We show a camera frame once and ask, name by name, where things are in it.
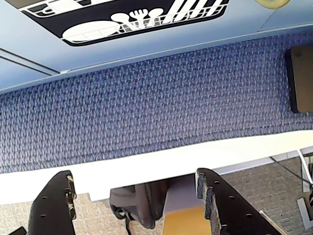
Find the cutlery icon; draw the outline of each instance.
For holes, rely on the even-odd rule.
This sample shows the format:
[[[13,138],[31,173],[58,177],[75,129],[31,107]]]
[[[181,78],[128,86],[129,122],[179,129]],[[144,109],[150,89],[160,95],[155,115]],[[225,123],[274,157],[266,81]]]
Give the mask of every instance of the cutlery icon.
[[[172,22],[175,14],[178,12],[178,10],[180,9],[183,3],[184,3],[184,0],[175,0],[170,10],[168,11],[165,19],[163,20],[162,24],[167,24],[169,22]]]
[[[126,24],[131,30],[137,30],[137,28],[129,22],[129,15],[125,13],[115,13],[111,15],[111,20],[115,22],[122,22],[123,24]]]
[[[132,11],[129,13],[129,15],[131,17],[133,17],[134,19],[138,20],[138,24],[139,24],[139,29],[143,29],[145,28],[145,25],[143,24],[143,18],[145,18],[145,16],[148,14],[148,10],[147,9],[139,9],[136,11]]]
[[[174,22],[182,20],[195,2],[196,0],[188,0],[177,14]]]
[[[206,17],[212,16],[216,8],[218,8],[222,2],[223,0],[216,0],[213,6],[210,8],[210,10],[207,12]]]
[[[152,9],[150,12],[149,12],[149,16],[150,16],[150,21],[149,23],[147,24],[146,27],[152,27],[152,26],[155,26],[155,18],[162,15],[163,13],[163,9],[162,8],[155,8],[155,9]]]

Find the beige carpet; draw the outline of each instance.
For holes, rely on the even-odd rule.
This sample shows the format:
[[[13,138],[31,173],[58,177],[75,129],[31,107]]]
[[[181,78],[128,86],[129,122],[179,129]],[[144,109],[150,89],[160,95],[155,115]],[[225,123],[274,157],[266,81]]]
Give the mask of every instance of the beige carpet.
[[[292,171],[300,174],[300,160],[283,161]],[[264,210],[289,235],[311,235],[305,231],[296,199],[301,196],[301,181],[277,164],[244,170],[224,178],[234,186],[257,210]],[[104,201],[91,202],[87,194],[78,195],[74,201],[77,235],[127,235],[125,222],[115,218]],[[31,203],[0,206],[0,235],[8,235],[20,226],[27,229]],[[157,222],[154,230],[147,230],[131,222],[134,235],[161,235],[164,220]]]
[[[76,235],[127,235],[125,221],[116,219],[103,201],[91,202],[88,194],[81,194],[74,200],[77,218],[73,220]],[[8,235],[20,226],[27,230],[31,203],[0,206],[0,235]],[[160,235],[163,219],[154,230],[143,228],[139,223],[130,224],[134,235]]]

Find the black bag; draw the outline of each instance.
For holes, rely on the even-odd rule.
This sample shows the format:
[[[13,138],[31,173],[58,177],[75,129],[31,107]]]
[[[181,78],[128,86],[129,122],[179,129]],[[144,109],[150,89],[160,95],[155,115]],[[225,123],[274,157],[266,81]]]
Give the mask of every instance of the black bag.
[[[153,229],[162,217],[167,189],[167,180],[114,188],[110,191],[110,207],[118,219],[125,219],[129,235],[131,220]]]

